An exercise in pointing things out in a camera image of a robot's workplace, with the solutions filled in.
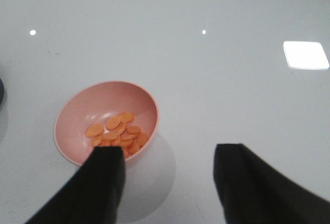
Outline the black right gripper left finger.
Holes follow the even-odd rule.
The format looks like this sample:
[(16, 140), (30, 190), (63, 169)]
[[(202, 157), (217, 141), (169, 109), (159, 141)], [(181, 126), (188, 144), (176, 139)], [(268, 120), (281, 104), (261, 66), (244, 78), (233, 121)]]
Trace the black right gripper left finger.
[(97, 147), (27, 223), (115, 223), (125, 184), (120, 147)]

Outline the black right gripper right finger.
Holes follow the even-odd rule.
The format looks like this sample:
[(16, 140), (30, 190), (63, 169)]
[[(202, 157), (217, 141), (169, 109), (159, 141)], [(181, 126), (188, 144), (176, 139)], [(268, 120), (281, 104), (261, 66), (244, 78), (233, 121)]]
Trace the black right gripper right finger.
[(218, 144), (214, 153), (213, 179), (226, 223), (329, 223), (329, 201), (245, 145)]

